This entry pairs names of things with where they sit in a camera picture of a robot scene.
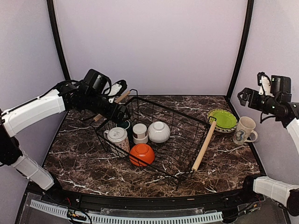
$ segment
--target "marble countertop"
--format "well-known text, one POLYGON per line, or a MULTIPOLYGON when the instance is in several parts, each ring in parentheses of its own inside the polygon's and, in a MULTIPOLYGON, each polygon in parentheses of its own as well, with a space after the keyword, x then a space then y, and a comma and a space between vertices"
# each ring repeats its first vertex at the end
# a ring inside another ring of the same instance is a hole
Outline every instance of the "marble countertop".
MULTIPOLYGON (((230 111, 220 96, 146 96, 150 101, 206 120, 211 109, 230 111)), ((176 190, 161 178, 139 169, 129 160, 106 152, 89 123, 93 114, 69 111, 45 160, 64 189, 107 196, 192 196, 239 189, 245 176, 259 173, 250 147, 235 145, 232 133, 214 132, 202 163, 192 178, 176 190)), ((98 126, 103 120, 93 123, 98 126)))

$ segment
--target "wooden handle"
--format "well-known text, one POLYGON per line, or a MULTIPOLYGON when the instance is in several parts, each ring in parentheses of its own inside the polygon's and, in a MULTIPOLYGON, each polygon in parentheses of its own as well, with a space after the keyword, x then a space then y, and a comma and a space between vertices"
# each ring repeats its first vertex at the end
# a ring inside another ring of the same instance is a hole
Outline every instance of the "wooden handle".
MULTIPOLYGON (((121 95, 120 97, 118 97, 115 102, 118 104, 119 102, 121 102, 127 95, 129 95, 131 92, 127 91, 125 94, 121 95)), ((97 116, 95 116, 93 119, 95 122, 97 122, 98 120, 100 120, 102 118, 102 115, 98 114, 97 116)))
POLYGON ((195 160, 195 162, 194 162, 194 164, 192 166, 192 170, 194 170, 194 171, 197 171, 197 169, 198 169, 198 167, 199 167, 199 165, 200 165, 200 163, 202 161, 202 158, 204 157, 204 154, 206 152, 206 148, 207 148, 207 146, 210 143, 210 140, 211 140, 211 137, 213 135, 213 132, 214 132, 216 124, 217 124, 216 121, 212 122, 210 130, 209 130, 209 132, 206 135, 206 139, 204 141, 204 144, 202 145, 202 147, 200 149, 200 152, 198 153, 198 156, 197 156, 197 158, 196 158, 196 160, 195 160))

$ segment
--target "green plate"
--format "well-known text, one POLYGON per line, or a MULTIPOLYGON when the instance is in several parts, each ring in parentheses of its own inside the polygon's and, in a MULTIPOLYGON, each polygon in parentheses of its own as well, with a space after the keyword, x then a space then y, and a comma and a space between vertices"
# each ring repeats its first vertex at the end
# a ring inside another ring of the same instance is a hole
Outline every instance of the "green plate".
POLYGON ((218 127, 230 129, 235 127, 237 124, 237 119, 235 118, 235 116, 226 110, 222 110, 222 109, 212 110, 209 113, 209 116, 217 119, 218 127))

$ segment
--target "black frame pole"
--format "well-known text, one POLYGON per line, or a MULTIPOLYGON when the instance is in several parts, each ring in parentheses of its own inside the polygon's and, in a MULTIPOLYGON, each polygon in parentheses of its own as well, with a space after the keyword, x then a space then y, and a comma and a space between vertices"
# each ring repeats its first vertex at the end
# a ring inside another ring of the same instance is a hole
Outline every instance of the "black frame pole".
POLYGON ((226 94, 226 97, 228 100, 230 100, 233 95, 235 84, 237 82, 237 78, 238 78, 238 75, 240 72, 242 60, 244 57, 244 52, 245 52, 245 48, 246 48, 246 43, 247 43, 247 38, 248 38, 249 28, 250 28, 250 23, 251 23, 251 17, 252 17, 252 12, 253 12, 253 5, 254 5, 254 0, 248 0, 239 52, 238 52, 237 60, 235 62, 235 68, 234 68, 234 72, 232 75, 232 79, 229 84, 228 92, 226 94))
POLYGON ((50 23, 51 23, 51 27, 52 27, 52 33, 53 33, 53 37, 54 37, 54 41, 55 41, 55 45, 56 45, 56 51, 57 51, 58 58, 60 61, 61 69, 64 74, 64 78, 66 80, 70 80, 71 77, 70 77, 69 70, 66 65, 64 51, 62 49, 62 45, 61 45, 61 41, 60 41, 53 0, 47 0, 47 5, 48 5, 50 23))

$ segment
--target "white mug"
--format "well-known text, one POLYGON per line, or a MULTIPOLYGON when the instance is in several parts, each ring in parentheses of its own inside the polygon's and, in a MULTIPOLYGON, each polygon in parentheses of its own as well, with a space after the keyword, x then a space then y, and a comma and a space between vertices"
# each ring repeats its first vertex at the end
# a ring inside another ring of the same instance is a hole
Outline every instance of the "white mug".
POLYGON ((244 142, 254 142, 257 140, 258 134, 254 131, 256 123, 249 117, 241 117, 238 126, 235 130, 233 141, 237 145, 242 145, 244 142), (253 133, 256 138, 254 140, 248 140, 247 138, 253 133))
MULTIPOLYGON (((105 130, 104 131, 104 137, 105 139, 109 140, 111 143, 115 144, 122 150, 126 152, 130 152, 130 145, 128 140, 128 133, 127 131, 122 127, 114 127, 111 130, 105 130)), ((110 144, 111 151, 114 155, 119 157, 125 157, 126 154, 116 148, 115 146, 110 144)))

